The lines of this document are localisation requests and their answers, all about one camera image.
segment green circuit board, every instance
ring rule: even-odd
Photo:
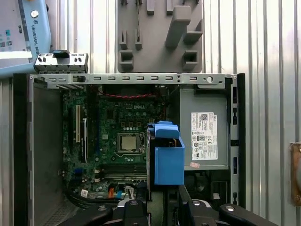
[[[114,182],[146,178],[147,123],[164,119],[155,97],[120,99],[86,87],[63,94],[63,177],[77,190],[106,192]]]

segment red cable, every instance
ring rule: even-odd
[[[115,98],[122,98],[122,99],[135,99],[135,98],[144,98],[144,97],[149,97],[151,95],[153,95],[152,93],[150,94],[143,94],[143,95],[137,95],[137,96],[120,96],[120,95],[112,95],[112,94],[106,94],[103,92],[100,92],[100,94],[108,96],[108,97],[115,97]]]

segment screw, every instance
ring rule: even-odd
[[[131,205],[136,206],[136,205],[138,205],[138,203],[136,201],[131,201]]]
[[[39,12],[34,10],[30,13],[30,15],[32,16],[32,18],[37,18],[39,16]]]
[[[199,201],[192,201],[192,204],[195,205],[195,206],[201,205],[201,203]]]
[[[101,206],[98,208],[99,211],[105,211],[107,208],[105,208],[104,206]]]
[[[235,209],[232,206],[225,207],[227,211],[233,212]]]

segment warning label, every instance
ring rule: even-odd
[[[217,116],[191,113],[192,160],[217,160]]]

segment blue plastic bracket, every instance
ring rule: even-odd
[[[168,121],[160,121],[152,126],[155,138],[175,139],[176,142],[174,147],[155,147],[155,184],[183,185],[185,146],[178,127]]]

